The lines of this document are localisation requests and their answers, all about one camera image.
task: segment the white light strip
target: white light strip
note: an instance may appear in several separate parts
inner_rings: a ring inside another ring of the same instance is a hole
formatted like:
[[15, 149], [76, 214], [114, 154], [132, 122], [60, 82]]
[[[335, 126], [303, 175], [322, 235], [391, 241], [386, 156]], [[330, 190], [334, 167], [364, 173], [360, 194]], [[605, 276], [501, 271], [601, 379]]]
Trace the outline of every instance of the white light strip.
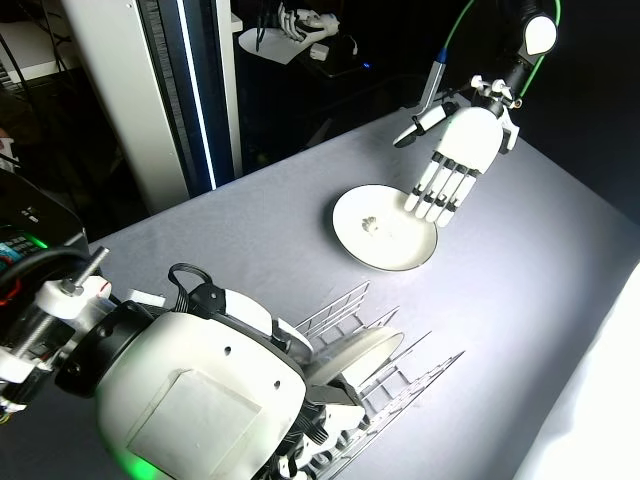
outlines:
[[196, 81], [196, 69], [193, 66], [193, 56], [191, 55], [191, 41], [189, 40], [189, 29], [187, 27], [187, 17], [184, 13], [183, 0], [177, 0], [178, 15], [180, 16], [180, 28], [182, 29], [182, 40], [184, 41], [184, 49], [187, 55], [187, 65], [189, 67], [189, 77], [191, 77], [191, 88], [193, 90], [193, 99], [196, 103], [196, 112], [198, 113], [198, 123], [200, 124], [200, 135], [202, 136], [202, 144], [204, 146], [204, 155], [207, 158], [207, 169], [209, 170], [209, 179], [211, 180], [211, 189], [216, 189], [216, 179], [213, 175], [213, 163], [211, 162], [211, 152], [209, 152], [209, 139], [207, 137], [207, 129], [204, 125], [204, 116], [202, 115], [202, 105], [200, 104], [200, 91], [198, 90], [198, 82]]

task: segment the table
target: table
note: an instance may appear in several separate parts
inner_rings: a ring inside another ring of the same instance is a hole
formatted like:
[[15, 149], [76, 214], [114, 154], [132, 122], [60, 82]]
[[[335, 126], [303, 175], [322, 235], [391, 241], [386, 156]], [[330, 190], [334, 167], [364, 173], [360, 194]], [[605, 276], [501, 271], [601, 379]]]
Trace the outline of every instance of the table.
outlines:
[[[104, 271], [175, 298], [175, 262], [205, 268], [295, 323], [370, 280], [361, 311], [396, 305], [407, 340], [433, 330], [429, 363], [466, 353], [342, 474], [508, 479], [640, 257], [640, 229], [520, 140], [440, 231], [433, 258], [404, 273], [353, 260], [330, 227], [350, 188], [408, 191], [439, 131], [396, 150], [397, 112], [102, 241]], [[125, 478], [102, 450], [92, 404], [53, 388], [0, 430], [0, 477]]]

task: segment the white robotic hand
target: white robotic hand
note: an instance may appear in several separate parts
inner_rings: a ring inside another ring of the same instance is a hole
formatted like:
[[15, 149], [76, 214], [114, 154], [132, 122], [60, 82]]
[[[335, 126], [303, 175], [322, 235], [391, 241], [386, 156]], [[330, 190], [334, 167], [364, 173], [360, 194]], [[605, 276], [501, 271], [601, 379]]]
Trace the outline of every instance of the white robotic hand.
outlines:
[[[475, 76], [471, 85], [482, 96], [511, 101], [502, 80], [487, 84]], [[500, 107], [500, 115], [496, 115], [482, 106], [458, 109], [453, 103], [445, 103], [414, 117], [414, 125], [394, 140], [395, 146], [412, 143], [447, 117], [449, 122], [432, 160], [407, 197], [407, 212], [413, 211], [416, 217], [439, 227], [449, 224], [479, 175], [487, 171], [499, 152], [506, 153], [515, 145], [519, 128], [511, 122], [507, 105]]]
[[292, 40], [312, 44], [338, 33], [340, 22], [333, 14], [319, 15], [313, 10], [286, 10], [278, 7], [280, 28]]

